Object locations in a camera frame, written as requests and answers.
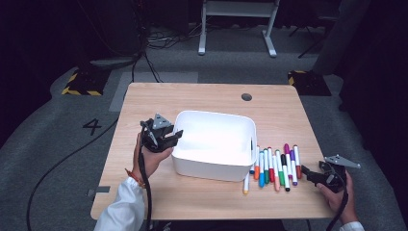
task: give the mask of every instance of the table top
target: table top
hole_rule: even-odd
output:
[[[252,96],[242,100],[242,94]],[[301,164],[319,172],[322,153],[294,87],[289,85],[131,84],[93,202],[91,216],[99,218],[114,200],[118,185],[132,168],[140,121],[159,113],[170,122],[185,110],[247,116],[254,120],[261,148],[283,150],[298,145]],[[224,182],[179,175],[171,158],[149,178],[152,219],[331,218],[319,190],[303,176],[290,192],[272,184],[259,188],[250,177],[249,194],[243,182]]]

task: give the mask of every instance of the hand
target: hand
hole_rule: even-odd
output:
[[[354,203],[353,180],[351,179],[351,176],[347,171],[345,172],[345,175],[347,181],[346,186],[348,192],[348,201],[347,204],[345,205],[342,215],[340,216],[340,222],[342,224],[347,224],[352,221],[358,221]],[[340,205],[342,204],[344,191],[333,193],[331,190],[329,190],[321,183],[318,183],[317,187],[319,188],[320,192],[324,195],[330,209],[337,213],[340,208]]]
[[[136,143],[135,151],[133,154],[133,169],[132,172],[138,177],[139,180],[143,180],[141,178],[141,173],[139,169],[139,149],[140,149],[140,133],[138,133],[138,141]],[[149,151],[146,147],[141,148],[141,153],[143,153],[144,157],[144,168],[146,170],[147,178],[153,174],[157,167],[159,167],[159,163],[167,158],[173,152],[173,148],[170,147],[163,152],[160,153],[153,153]]]

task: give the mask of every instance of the white desk frame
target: white desk frame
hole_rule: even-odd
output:
[[[250,16],[250,17],[268,17],[269,24],[268,30],[262,31],[262,36],[268,47],[268,52],[271,57],[276,57],[276,50],[273,47],[272,40],[270,39],[270,32],[272,31],[273,22],[275,21],[276,13],[279,7],[279,1],[275,0],[274,3],[260,3],[260,2],[218,2],[211,0],[203,1],[202,8],[202,27],[200,43],[198,46],[198,54],[205,54],[206,45],[206,21],[207,15],[223,15],[223,16]]]

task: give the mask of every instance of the white plastic bin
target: white plastic bin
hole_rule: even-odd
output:
[[[181,175],[242,181],[258,157],[256,126],[249,117],[184,111],[174,124],[174,133],[180,130],[172,159]]]

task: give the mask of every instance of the pile of markers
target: pile of markers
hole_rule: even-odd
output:
[[[302,177],[297,145],[290,149],[289,145],[285,143],[284,153],[281,153],[279,149],[273,152],[271,147],[260,150],[259,146],[257,146],[256,151],[259,153],[259,158],[243,180],[244,194],[249,192],[249,175],[253,175],[260,188],[270,183],[274,184],[277,192],[281,186],[285,187],[286,192],[289,192],[291,180],[292,184],[297,186],[297,179]]]

